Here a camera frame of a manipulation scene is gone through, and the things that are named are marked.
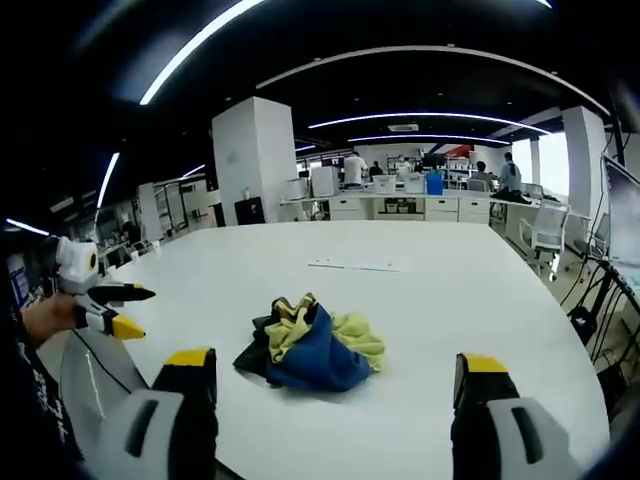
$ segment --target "white cabinet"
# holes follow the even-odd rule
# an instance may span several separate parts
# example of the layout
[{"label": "white cabinet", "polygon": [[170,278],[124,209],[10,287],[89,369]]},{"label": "white cabinet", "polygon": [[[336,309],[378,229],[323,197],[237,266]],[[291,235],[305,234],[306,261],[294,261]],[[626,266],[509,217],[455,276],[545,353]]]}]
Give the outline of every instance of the white cabinet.
[{"label": "white cabinet", "polygon": [[438,212],[427,210],[425,212],[425,220],[427,222],[457,222],[458,212]]},{"label": "white cabinet", "polygon": [[489,224],[489,210],[491,203],[488,200],[460,199],[460,215],[458,221],[465,223]]},{"label": "white cabinet", "polygon": [[331,220],[366,220],[366,213],[362,200],[358,198],[343,198],[329,200]]},{"label": "white cabinet", "polygon": [[457,222],[457,198],[427,198],[425,200],[424,219],[427,222]]}]

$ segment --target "window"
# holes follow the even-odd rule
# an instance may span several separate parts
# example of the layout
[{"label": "window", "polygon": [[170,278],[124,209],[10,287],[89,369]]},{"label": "window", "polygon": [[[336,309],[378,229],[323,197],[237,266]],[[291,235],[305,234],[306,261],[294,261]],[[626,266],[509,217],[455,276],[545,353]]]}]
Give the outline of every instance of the window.
[{"label": "window", "polygon": [[569,196],[569,151],[564,132],[540,137],[540,184],[552,194]]},{"label": "window", "polygon": [[522,183],[533,183],[533,171],[531,167],[531,140],[513,142],[511,147],[513,163],[520,169]]}]

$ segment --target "cloth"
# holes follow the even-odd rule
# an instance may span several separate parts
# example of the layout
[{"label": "cloth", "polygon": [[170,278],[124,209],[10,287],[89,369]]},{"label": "cloth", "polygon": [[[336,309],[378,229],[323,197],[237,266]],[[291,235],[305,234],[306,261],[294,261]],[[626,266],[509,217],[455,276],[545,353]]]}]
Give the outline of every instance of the cloth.
[{"label": "cloth", "polygon": [[362,185],[362,170],[367,169],[367,163],[357,155],[350,155],[344,159],[344,183]]},{"label": "cloth", "polygon": [[369,320],[361,313],[337,315],[331,313],[333,335],[349,350],[367,359],[374,372],[381,370],[385,346],[382,340],[371,333]]},{"label": "cloth", "polygon": [[476,172],[471,176],[472,180],[482,180],[487,184],[487,190],[493,192],[493,175],[487,172]]},{"label": "cloth", "polygon": [[0,369],[8,402],[1,430],[9,449],[7,478],[87,478],[58,384],[31,345],[0,250]]},{"label": "cloth", "polygon": [[[511,167],[515,170],[515,175],[511,173]],[[522,191],[522,176],[520,169],[513,162],[505,162],[500,171],[500,188],[508,189],[510,192]]]},{"label": "cloth", "polygon": [[491,198],[495,198],[496,200],[505,200],[507,202],[513,203],[522,203],[524,205],[531,205],[531,202],[523,198],[522,195],[520,195],[520,192],[510,192],[506,188],[503,188],[499,192],[494,193],[493,195],[491,195]]},{"label": "cloth", "polygon": [[269,315],[253,319],[253,342],[238,355],[233,366],[238,370],[255,373],[263,378],[267,376],[267,365],[271,362],[269,355],[269,336],[264,328],[280,321],[277,315]]},{"label": "cloth", "polygon": [[267,380],[278,386],[311,391],[344,392],[371,374],[367,359],[333,335],[331,316],[315,304],[309,331],[291,346],[279,363],[267,365]]},{"label": "cloth", "polygon": [[269,352],[274,363],[282,361],[291,347],[311,329],[305,322],[305,316],[315,303],[313,295],[307,293],[295,307],[284,297],[277,298],[271,304],[272,312],[279,316],[280,321],[264,331],[269,336]]}]

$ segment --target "blue cloth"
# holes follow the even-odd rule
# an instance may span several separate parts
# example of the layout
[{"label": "blue cloth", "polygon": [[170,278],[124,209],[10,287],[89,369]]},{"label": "blue cloth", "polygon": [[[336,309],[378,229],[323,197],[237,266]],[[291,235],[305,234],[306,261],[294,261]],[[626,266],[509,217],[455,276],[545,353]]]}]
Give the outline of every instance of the blue cloth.
[{"label": "blue cloth", "polygon": [[333,323],[318,305],[307,332],[284,356],[269,362],[269,383],[312,391],[345,392],[371,375],[367,359],[333,336]]}]

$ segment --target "white container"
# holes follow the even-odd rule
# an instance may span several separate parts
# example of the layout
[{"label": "white container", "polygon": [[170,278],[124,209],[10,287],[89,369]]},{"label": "white container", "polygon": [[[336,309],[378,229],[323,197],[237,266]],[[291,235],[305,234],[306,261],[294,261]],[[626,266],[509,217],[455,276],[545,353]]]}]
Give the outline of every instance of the white container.
[{"label": "white container", "polygon": [[311,186],[314,197],[333,197],[338,193],[340,182],[335,167],[316,167],[311,170]]},{"label": "white container", "polygon": [[298,200],[307,196],[307,181],[304,178],[287,180],[284,188],[287,200]]},{"label": "white container", "polygon": [[410,173],[404,178],[405,193],[424,193],[424,175]]},{"label": "white container", "polygon": [[396,193],[396,176],[395,175],[376,175],[373,177],[374,190],[382,195],[391,195]]}]

